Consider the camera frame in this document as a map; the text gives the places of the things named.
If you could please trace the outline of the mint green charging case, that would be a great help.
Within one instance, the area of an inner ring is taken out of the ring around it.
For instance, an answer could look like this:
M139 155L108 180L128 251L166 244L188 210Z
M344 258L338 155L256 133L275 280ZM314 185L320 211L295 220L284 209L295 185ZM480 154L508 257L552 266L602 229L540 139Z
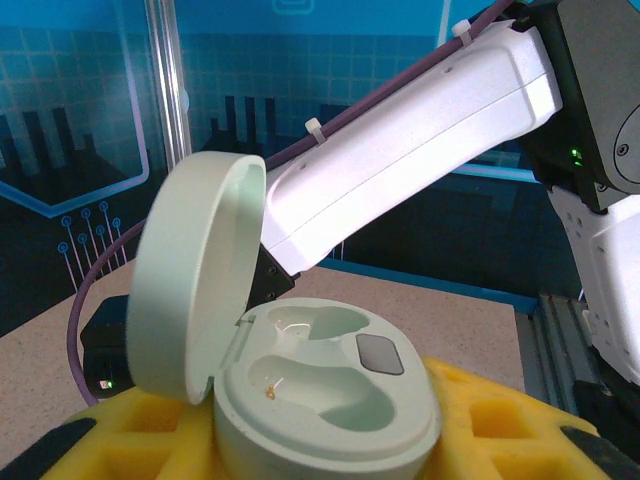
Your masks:
M232 480L417 480L441 412L408 338L337 301L249 306L265 178L258 156L200 152L162 184L127 305L134 383L211 398Z

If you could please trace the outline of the aluminium frame post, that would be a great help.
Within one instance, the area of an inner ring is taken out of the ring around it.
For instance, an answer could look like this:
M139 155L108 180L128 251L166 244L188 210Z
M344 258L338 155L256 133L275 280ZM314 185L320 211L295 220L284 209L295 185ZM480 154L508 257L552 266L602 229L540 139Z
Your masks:
M192 153L181 43L174 0L144 0L167 171Z

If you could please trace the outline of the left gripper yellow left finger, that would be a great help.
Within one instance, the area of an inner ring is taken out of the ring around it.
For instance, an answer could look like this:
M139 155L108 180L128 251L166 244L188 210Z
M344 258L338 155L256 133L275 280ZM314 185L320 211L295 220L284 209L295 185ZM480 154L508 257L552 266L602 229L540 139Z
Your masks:
M213 397L194 406L128 390L50 430L0 480L220 480Z

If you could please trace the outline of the aluminium base beam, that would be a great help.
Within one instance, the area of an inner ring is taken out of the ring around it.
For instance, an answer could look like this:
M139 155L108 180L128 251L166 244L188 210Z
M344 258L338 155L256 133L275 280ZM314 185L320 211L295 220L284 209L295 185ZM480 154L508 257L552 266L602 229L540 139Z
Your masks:
M586 309L584 301L542 295L532 311L516 314L525 393L572 415L579 414L574 383L599 382Z

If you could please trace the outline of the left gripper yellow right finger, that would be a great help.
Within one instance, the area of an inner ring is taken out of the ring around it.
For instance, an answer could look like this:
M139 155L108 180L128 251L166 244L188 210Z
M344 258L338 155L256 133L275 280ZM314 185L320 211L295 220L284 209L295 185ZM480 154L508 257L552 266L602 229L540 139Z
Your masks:
M422 480L640 480L640 465L589 422L426 357L442 409Z

